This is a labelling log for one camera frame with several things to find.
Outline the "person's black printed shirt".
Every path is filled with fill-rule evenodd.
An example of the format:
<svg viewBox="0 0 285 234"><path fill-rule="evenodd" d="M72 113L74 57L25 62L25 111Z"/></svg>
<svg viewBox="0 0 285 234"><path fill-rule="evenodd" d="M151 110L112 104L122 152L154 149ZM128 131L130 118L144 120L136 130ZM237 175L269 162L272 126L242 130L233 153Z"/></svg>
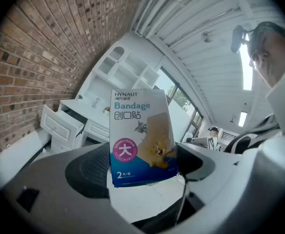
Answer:
<svg viewBox="0 0 285 234"><path fill-rule="evenodd" d="M275 115L270 114L253 128L238 135L229 143L224 152L241 155L244 151L257 148L265 140L281 134Z"/></svg>

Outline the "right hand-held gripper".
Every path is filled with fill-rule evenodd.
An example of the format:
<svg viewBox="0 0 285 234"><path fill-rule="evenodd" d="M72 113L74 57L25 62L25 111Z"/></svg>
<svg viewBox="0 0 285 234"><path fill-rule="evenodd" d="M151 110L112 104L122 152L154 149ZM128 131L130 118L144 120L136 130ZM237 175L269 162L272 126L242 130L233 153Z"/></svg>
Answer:
<svg viewBox="0 0 285 234"><path fill-rule="evenodd" d="M217 137L210 136L207 138L207 141L208 141L208 148L210 150L221 151L221 145L219 144Z"/></svg>

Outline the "white drawer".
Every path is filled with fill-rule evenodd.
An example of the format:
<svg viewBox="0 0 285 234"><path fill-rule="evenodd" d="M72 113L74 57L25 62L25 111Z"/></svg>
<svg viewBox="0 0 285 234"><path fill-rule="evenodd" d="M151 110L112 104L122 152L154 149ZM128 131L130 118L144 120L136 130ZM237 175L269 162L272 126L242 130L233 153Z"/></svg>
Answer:
<svg viewBox="0 0 285 234"><path fill-rule="evenodd" d="M43 106L40 126L70 150L81 148L87 138L84 123L63 110L54 112L46 105Z"/></svg>

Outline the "round ceiling lamp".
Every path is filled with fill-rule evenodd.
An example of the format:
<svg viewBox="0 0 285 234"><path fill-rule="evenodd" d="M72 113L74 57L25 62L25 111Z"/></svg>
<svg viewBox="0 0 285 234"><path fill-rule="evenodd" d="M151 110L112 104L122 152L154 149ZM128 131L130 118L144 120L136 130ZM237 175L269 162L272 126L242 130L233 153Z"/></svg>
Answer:
<svg viewBox="0 0 285 234"><path fill-rule="evenodd" d="M212 42L212 35L213 35L213 33L211 31L205 31L201 34L201 39L205 43L211 43Z"/></svg>

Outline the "large window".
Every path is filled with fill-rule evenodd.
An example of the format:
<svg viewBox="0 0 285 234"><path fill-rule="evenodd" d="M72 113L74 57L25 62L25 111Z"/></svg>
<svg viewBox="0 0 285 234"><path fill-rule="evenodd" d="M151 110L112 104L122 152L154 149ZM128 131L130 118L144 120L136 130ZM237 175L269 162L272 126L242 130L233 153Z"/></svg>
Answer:
<svg viewBox="0 0 285 234"><path fill-rule="evenodd" d="M159 79L154 87L165 91L174 139L186 142L198 134L203 116L164 68L161 67L158 73Z"/></svg>

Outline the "white hutch shelf unit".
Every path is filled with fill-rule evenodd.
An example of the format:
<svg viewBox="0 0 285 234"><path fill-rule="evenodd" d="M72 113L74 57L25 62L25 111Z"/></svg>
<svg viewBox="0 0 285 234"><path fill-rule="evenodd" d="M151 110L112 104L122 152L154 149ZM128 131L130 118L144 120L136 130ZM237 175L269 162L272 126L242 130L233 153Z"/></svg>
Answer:
<svg viewBox="0 0 285 234"><path fill-rule="evenodd" d="M162 57L149 44L129 48L116 43L95 64L78 95L89 103L99 99L99 108L109 105L113 89L153 88L159 78L158 65Z"/></svg>

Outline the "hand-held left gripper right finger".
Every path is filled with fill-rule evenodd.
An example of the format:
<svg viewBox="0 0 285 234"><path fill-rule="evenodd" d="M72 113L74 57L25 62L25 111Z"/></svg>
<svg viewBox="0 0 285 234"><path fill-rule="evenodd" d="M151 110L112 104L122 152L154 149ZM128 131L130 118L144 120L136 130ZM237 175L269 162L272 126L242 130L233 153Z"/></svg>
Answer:
<svg viewBox="0 0 285 234"><path fill-rule="evenodd" d="M195 213L162 234L250 234L285 197L285 136L242 155L185 143L177 150L199 160L179 167Z"/></svg>

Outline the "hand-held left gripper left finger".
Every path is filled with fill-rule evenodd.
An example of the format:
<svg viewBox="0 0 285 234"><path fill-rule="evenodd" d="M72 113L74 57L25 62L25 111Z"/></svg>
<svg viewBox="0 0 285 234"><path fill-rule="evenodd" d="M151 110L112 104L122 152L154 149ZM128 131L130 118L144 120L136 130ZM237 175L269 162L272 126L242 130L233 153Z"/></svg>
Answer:
<svg viewBox="0 0 285 234"><path fill-rule="evenodd" d="M144 234L112 207L109 167L109 145L90 145L39 159L2 192L38 234Z"/></svg>

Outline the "white desk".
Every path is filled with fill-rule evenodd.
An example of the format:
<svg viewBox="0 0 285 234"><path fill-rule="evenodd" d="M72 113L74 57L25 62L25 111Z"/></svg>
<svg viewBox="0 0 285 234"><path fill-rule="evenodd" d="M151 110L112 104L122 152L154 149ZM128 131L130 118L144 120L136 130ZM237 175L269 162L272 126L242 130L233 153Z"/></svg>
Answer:
<svg viewBox="0 0 285 234"><path fill-rule="evenodd" d="M58 113L58 124L64 128L64 133L57 133L55 126L53 137L67 148L80 148L87 138L99 143L109 141L109 115L99 106L94 108L89 101L81 99L66 99L60 101Z"/></svg>

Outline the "rectangular ceiling light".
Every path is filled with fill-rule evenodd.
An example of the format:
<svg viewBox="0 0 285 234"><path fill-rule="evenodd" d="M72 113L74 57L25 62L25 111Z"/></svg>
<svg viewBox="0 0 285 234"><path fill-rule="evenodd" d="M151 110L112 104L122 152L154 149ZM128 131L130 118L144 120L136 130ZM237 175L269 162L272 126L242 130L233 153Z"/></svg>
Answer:
<svg viewBox="0 0 285 234"><path fill-rule="evenodd" d="M247 112L242 111L238 122L239 127L243 127L247 118Z"/></svg>

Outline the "white and blue bandage box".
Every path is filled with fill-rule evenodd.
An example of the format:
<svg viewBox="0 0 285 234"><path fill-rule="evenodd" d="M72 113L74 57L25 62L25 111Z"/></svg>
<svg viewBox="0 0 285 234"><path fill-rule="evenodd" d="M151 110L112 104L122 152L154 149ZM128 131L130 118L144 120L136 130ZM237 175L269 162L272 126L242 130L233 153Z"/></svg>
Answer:
<svg viewBox="0 0 285 234"><path fill-rule="evenodd" d="M164 90L112 90L109 145L112 182L117 188L176 176L176 147Z"/></svg>

